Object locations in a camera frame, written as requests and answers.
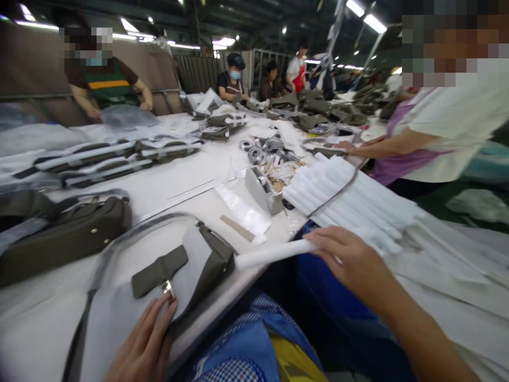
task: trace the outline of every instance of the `brown partition wall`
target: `brown partition wall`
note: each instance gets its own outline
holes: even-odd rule
[[[89,123],[80,107],[70,98],[64,73],[68,49],[58,31],[0,23],[0,99],[21,103],[41,122],[55,121],[64,126]],[[154,91],[157,115],[182,112],[173,59],[155,44],[117,40],[113,55],[125,62]]]

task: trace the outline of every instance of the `yellow stripe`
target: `yellow stripe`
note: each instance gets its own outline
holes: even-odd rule
[[[118,86],[129,86],[126,80],[89,82],[90,89],[116,88]]]

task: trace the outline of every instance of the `hand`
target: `hand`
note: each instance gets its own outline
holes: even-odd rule
[[[101,118],[101,111],[97,109],[89,109],[86,111],[89,118]]]
[[[168,366],[171,338],[166,329],[177,309],[177,301],[170,302],[170,293],[153,300],[145,309],[129,338],[117,353],[105,382],[160,382]],[[170,303],[162,318],[156,322],[161,309]]]
[[[316,229],[304,239],[319,247],[314,254],[339,282],[382,318],[397,314],[400,304],[410,298],[378,253],[356,234],[329,227]]]
[[[152,105],[147,102],[142,102],[142,104],[139,106],[141,110],[152,110]]]
[[[355,146],[348,141],[342,141],[334,145],[335,149],[346,149],[346,151],[350,151],[355,148]]]
[[[380,143],[380,142],[382,142],[385,138],[387,138],[387,136],[386,136],[386,135],[382,135],[381,137],[378,137],[378,138],[372,139],[372,140],[370,140],[370,141],[364,142],[364,143],[362,144],[362,147],[371,146],[371,145],[373,145],[373,144],[375,144],[375,143]]]

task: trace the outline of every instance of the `metal buckle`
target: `metal buckle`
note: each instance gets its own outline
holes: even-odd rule
[[[170,294],[170,302],[175,300],[175,294],[173,293],[173,288],[171,286],[170,280],[166,280],[162,285],[161,288],[163,290],[163,294],[169,293]]]

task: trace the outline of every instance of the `brown shirt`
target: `brown shirt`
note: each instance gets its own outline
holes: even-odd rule
[[[263,81],[261,81],[260,101],[281,97],[283,95],[284,90],[285,88],[283,87],[283,85],[281,85],[278,79],[274,80],[271,86],[269,77],[265,77]]]
[[[110,74],[115,72],[115,63],[113,60],[116,60],[118,63],[118,67],[120,68],[120,72],[126,78],[126,81],[129,85],[134,85],[138,82],[138,75],[133,72],[133,70],[120,61],[117,57],[113,57],[108,60],[108,64],[106,66],[79,66],[76,60],[69,59],[66,63],[65,67],[65,75],[67,76],[67,82],[70,85],[76,86],[81,89],[88,89],[89,84],[86,81],[85,73],[90,74]]]

